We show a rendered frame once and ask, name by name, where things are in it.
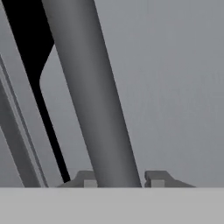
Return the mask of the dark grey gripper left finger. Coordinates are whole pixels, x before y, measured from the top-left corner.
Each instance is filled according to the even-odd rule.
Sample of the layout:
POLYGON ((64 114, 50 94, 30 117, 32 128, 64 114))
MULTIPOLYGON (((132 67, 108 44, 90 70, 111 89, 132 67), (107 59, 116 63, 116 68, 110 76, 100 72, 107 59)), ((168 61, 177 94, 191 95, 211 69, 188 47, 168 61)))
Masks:
POLYGON ((93 171, 78 171, 75 178, 60 185, 60 187, 97 187, 93 171))

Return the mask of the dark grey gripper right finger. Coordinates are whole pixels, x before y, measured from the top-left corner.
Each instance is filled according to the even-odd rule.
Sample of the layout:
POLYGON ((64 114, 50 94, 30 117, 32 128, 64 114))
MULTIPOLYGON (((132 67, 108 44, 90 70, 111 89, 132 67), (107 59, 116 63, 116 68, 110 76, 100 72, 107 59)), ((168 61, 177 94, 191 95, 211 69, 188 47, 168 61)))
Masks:
POLYGON ((175 179, 168 171, 146 171, 144 178, 145 187, 192 187, 190 184, 175 179))

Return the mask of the grey fridge door handle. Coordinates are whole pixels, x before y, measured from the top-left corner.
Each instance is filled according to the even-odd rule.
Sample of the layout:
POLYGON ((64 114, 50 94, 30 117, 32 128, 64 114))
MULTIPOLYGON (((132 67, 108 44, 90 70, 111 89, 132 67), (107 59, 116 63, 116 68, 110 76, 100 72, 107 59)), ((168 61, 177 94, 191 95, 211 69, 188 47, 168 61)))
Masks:
POLYGON ((141 181, 94 0, 42 0, 100 187, 141 181))

